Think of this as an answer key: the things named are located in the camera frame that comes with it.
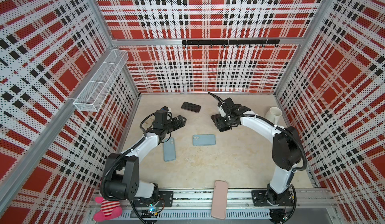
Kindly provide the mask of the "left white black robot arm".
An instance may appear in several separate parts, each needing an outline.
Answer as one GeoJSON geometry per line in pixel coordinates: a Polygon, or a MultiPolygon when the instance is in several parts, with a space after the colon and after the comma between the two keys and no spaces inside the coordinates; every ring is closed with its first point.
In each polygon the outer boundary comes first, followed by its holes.
{"type": "Polygon", "coordinates": [[[138,200],[157,204],[158,185],[140,180],[139,165],[166,136],[183,128],[186,122],[181,115],[174,117],[168,107],[144,118],[139,125],[142,137],[127,150],[107,157],[99,189],[101,196],[111,202],[138,200]]]}

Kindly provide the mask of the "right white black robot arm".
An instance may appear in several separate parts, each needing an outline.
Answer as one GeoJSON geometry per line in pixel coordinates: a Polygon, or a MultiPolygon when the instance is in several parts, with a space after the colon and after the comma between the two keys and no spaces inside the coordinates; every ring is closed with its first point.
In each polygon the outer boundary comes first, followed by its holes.
{"type": "Polygon", "coordinates": [[[272,159],[276,167],[267,185],[264,201],[271,206],[279,206],[290,194],[291,182],[298,171],[307,168],[307,158],[300,143],[298,131],[292,127],[282,127],[254,113],[250,108],[236,104],[231,98],[209,92],[218,101],[218,111],[211,119],[220,132],[237,126],[248,127],[272,144],[272,159]]]}

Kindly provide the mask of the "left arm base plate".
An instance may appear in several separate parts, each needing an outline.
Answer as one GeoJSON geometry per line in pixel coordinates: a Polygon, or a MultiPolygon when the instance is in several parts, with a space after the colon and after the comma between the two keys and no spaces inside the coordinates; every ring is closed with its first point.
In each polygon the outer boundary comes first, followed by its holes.
{"type": "Polygon", "coordinates": [[[136,208],[169,208],[172,207],[173,203],[173,191],[158,191],[151,198],[139,198],[133,200],[132,203],[136,208]]]}

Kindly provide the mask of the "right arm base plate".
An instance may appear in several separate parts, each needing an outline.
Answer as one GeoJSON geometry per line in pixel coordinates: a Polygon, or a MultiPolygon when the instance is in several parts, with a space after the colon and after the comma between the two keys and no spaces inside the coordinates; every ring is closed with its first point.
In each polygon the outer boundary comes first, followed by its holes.
{"type": "Polygon", "coordinates": [[[252,201],[255,207],[293,207],[294,200],[290,191],[276,194],[272,190],[251,191],[252,201]]]}

